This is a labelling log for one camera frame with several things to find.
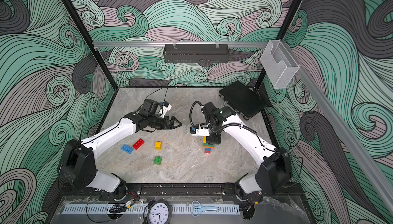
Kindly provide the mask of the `green long lego brick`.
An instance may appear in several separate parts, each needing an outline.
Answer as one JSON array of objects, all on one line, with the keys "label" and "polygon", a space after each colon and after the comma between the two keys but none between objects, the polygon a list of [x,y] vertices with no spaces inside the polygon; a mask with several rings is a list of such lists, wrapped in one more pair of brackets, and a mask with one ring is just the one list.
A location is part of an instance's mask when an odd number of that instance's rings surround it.
[{"label": "green long lego brick", "polygon": [[208,144],[208,143],[203,143],[202,146],[203,146],[203,147],[215,147],[215,145],[213,145],[213,144]]}]

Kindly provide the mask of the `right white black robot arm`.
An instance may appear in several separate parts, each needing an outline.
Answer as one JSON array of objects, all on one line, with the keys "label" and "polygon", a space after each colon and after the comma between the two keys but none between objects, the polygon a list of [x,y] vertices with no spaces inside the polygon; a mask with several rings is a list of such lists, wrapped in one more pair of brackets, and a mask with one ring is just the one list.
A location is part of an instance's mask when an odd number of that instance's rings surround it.
[{"label": "right white black robot arm", "polygon": [[238,197],[252,193],[270,195],[292,177],[290,154],[263,140],[255,130],[248,127],[228,106],[216,108],[211,102],[202,105],[204,125],[197,125],[197,136],[220,136],[225,132],[232,136],[255,160],[258,171],[241,177],[234,185]]}]

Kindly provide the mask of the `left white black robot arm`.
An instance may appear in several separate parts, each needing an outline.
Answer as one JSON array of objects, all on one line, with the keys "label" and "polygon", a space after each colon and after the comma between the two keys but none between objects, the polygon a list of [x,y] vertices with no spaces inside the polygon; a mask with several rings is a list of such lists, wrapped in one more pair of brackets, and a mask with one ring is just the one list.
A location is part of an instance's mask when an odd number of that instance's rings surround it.
[{"label": "left white black robot arm", "polygon": [[110,194],[126,195],[124,180],[113,173],[97,168],[98,159],[121,140],[139,131],[173,130],[182,126],[176,117],[141,115],[131,112],[108,129],[78,141],[72,139],[65,145],[60,158],[59,177],[74,189],[93,188]]}]

